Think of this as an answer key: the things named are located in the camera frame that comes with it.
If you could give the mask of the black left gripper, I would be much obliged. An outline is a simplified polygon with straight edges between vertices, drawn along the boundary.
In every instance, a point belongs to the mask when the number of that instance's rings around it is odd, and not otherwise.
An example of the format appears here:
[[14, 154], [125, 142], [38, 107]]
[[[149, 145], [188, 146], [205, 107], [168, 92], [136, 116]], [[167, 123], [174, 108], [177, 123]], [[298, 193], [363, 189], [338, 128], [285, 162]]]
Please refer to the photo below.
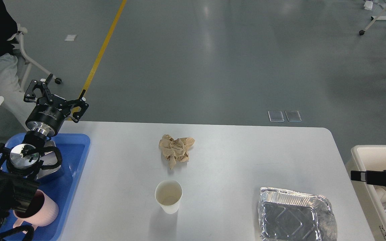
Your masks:
[[[47, 137], [57, 135], [68, 116], [73, 122], [78, 123], [89, 107], [84, 98], [86, 89], [83, 89], [79, 98], [75, 100], [66, 101], [61, 97], [53, 97], [48, 87], [52, 79], [53, 74], [50, 73], [44, 81], [32, 80], [23, 96], [24, 102], [36, 105], [26, 119], [26, 127]], [[36, 89], [40, 90], [41, 97], [35, 94]]]

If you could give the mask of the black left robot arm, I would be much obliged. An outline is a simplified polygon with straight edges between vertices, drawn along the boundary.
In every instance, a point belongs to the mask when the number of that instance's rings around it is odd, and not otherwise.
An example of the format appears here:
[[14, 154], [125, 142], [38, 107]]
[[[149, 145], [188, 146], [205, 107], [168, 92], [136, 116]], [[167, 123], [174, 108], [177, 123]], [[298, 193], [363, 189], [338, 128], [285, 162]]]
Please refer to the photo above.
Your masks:
[[[26, 119], [27, 132], [22, 143], [12, 148], [0, 144], [0, 229], [10, 210], [25, 214], [37, 210], [37, 201], [43, 201], [41, 212], [58, 209], [39, 189], [40, 180], [60, 174], [63, 164], [60, 149], [50, 142], [66, 118], [79, 122], [89, 104], [84, 98], [86, 90], [74, 100], [52, 94], [48, 88], [52, 77], [50, 74], [46, 79], [32, 80], [26, 89], [23, 100], [34, 102], [35, 107]], [[38, 226], [23, 225], [18, 219], [12, 229], [0, 232], [0, 241], [19, 232], [24, 233], [24, 241], [31, 241]]]

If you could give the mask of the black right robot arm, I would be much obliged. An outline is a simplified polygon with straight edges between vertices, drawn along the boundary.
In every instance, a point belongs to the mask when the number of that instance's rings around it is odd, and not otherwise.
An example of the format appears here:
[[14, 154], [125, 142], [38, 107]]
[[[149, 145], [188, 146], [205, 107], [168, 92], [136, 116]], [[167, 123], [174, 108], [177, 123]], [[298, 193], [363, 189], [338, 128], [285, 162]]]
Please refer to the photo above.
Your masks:
[[383, 171], [350, 171], [350, 179], [352, 181], [365, 182], [369, 185], [377, 185], [386, 187], [386, 170]]

